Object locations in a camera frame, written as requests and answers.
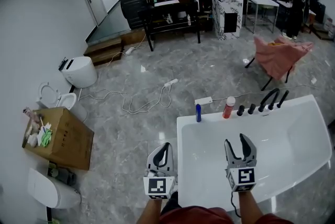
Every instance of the white toilet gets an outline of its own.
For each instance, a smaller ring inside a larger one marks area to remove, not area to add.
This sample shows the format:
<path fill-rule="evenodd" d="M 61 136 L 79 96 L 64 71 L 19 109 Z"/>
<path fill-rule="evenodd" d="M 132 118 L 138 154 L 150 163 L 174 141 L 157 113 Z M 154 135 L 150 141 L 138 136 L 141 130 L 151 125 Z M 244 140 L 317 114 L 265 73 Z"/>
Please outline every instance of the white toilet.
<path fill-rule="evenodd" d="M 52 88 L 49 82 L 40 84 L 36 103 L 46 108 L 65 107 L 80 121 L 84 121 L 87 117 L 87 111 L 77 101 L 76 94 L 61 94 L 58 89 Z"/>
<path fill-rule="evenodd" d="M 50 208 L 67 209 L 81 203 L 81 196 L 74 188 L 32 168 L 28 175 L 28 193 Z"/>

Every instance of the white box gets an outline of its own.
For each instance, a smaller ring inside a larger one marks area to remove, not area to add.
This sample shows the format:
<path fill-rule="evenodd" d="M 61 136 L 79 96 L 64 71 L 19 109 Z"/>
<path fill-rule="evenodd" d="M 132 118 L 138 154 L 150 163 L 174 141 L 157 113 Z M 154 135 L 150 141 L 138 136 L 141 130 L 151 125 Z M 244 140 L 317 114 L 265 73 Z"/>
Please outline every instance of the white box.
<path fill-rule="evenodd" d="M 232 168 L 227 178 L 233 192 L 251 191 L 256 185 L 254 167 Z"/>
<path fill-rule="evenodd" d="M 170 199 L 175 185 L 175 177 L 144 177 L 144 190 L 151 199 Z"/>

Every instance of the gray tile floor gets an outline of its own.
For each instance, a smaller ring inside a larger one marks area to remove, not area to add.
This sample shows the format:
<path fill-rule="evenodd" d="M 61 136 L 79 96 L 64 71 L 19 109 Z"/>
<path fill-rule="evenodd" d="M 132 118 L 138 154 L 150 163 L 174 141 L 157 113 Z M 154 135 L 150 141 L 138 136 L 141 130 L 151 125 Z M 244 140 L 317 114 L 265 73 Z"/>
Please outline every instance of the gray tile floor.
<path fill-rule="evenodd" d="M 120 2 L 110 11 L 101 22 L 93 35 L 87 41 L 88 46 L 118 37 L 120 33 L 130 31 L 129 24 L 123 16 Z"/>
<path fill-rule="evenodd" d="M 267 41 L 280 34 L 278 30 L 272 34 L 264 27 L 257 27 L 256 33 Z M 335 45 L 307 33 L 298 39 L 313 41 L 313 51 L 299 61 L 287 84 L 273 81 L 267 89 L 294 87 L 289 99 L 313 94 L 328 124 L 335 119 Z M 148 113 L 130 115 L 121 109 L 120 95 L 81 100 L 88 111 L 85 123 L 95 131 L 91 168 L 88 172 L 75 171 L 82 204 L 69 210 L 53 210 L 53 217 L 62 223 L 135 223 L 148 200 L 142 182 L 148 153 L 168 141 L 177 164 L 177 117 L 194 115 L 194 99 L 259 93 L 268 80 L 256 62 L 244 68 L 243 59 L 251 60 L 255 52 L 253 34 L 245 28 L 238 40 L 219 41 L 213 33 L 202 33 L 201 44 L 193 33 L 169 33 L 165 38 L 157 37 L 154 47 L 154 52 L 146 47 L 113 62 L 102 74 L 99 89 L 128 92 L 134 96 L 134 110 L 158 98 L 163 84 L 176 78 L 179 82 L 172 87 L 170 107 L 156 106 Z M 312 85 L 313 77 L 317 79 L 315 88 L 295 87 Z M 93 95 L 95 90 L 96 85 L 83 89 L 82 96 Z M 237 98 L 236 107 L 259 104 L 264 95 L 244 95 Z M 168 101 L 164 92 L 162 103 Z M 125 108 L 129 103 L 130 97 L 126 97 Z M 224 100 L 214 102 L 203 107 L 203 113 L 222 111 L 224 105 Z M 264 213 L 274 212 L 294 223 L 324 223 L 335 209 L 334 182 L 333 155 L 329 164 L 311 177 L 260 203 L 260 207 Z"/>

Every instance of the pink cloth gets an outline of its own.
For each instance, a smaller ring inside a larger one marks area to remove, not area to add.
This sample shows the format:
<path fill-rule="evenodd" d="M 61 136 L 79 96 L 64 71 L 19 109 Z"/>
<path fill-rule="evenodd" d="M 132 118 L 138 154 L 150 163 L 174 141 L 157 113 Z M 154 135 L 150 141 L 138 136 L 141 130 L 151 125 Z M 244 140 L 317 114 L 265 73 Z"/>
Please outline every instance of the pink cloth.
<path fill-rule="evenodd" d="M 269 76 L 280 80 L 294 64 L 306 55 L 313 47 L 312 42 L 295 43 L 279 36 L 274 40 L 276 45 L 265 42 L 262 38 L 255 36 L 256 44 L 255 58 L 266 70 Z"/>

